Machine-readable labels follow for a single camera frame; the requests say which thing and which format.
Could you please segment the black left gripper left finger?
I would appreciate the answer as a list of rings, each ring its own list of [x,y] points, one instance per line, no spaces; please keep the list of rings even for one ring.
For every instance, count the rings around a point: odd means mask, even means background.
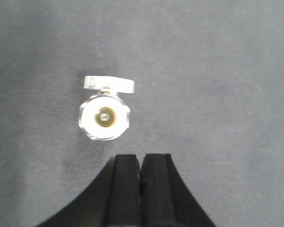
[[[110,158],[78,197],[41,226],[141,226],[140,167],[136,156]]]

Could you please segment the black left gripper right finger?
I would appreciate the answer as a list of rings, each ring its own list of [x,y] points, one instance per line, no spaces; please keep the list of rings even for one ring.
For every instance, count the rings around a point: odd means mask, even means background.
[[[170,154],[147,154],[141,170],[144,227],[213,227]]]

